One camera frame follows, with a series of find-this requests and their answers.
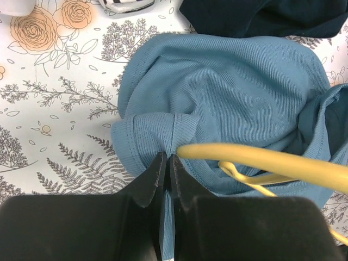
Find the blue garment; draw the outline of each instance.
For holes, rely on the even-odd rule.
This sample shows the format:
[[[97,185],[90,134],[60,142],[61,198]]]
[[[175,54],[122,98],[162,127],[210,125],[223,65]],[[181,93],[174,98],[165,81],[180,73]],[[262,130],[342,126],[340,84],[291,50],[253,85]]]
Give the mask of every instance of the blue garment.
[[[348,89],[330,88],[308,48],[286,39],[159,35],[141,47],[121,83],[111,137],[126,170],[138,176],[157,152],[228,142],[346,164]],[[190,174],[219,196],[258,196],[216,161],[184,160]],[[260,170],[237,165],[248,176]],[[298,181],[270,186],[322,207],[332,191]],[[173,255],[167,208],[165,256]]]

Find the black and white object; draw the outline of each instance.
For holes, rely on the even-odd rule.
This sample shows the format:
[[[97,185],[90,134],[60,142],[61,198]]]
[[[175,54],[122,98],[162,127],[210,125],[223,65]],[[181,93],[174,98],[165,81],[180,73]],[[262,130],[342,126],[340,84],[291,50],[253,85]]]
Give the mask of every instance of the black and white object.
[[[138,11],[151,6],[154,0],[99,0],[101,5],[117,14]]]

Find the table surface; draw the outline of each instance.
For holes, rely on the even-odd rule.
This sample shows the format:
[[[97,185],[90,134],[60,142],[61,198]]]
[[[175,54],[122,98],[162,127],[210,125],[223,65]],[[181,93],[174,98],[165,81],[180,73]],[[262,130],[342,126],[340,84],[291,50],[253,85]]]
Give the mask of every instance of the table surface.
[[[120,15],[98,0],[38,0],[32,16],[0,15],[0,204],[21,194],[115,193],[132,180],[110,142],[120,80],[149,38],[195,33],[180,3]],[[348,23],[332,39],[289,38],[317,54],[332,85],[348,80]],[[348,236],[347,194],[335,192],[323,214]]]

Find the white object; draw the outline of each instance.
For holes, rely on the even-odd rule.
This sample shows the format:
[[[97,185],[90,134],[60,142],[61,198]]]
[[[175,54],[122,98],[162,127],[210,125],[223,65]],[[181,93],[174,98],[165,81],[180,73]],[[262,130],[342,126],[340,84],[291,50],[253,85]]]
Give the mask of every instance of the white object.
[[[99,0],[99,2],[105,9],[123,14],[147,8],[154,3],[154,0]]]
[[[0,14],[27,16],[33,11],[36,0],[0,0]]]

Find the black cloth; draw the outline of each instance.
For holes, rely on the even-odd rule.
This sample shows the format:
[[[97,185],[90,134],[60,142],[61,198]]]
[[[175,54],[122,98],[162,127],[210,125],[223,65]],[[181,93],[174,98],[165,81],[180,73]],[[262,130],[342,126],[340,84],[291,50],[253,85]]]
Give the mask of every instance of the black cloth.
[[[180,11],[198,33],[232,38],[331,38],[348,17],[347,0],[184,0]]]

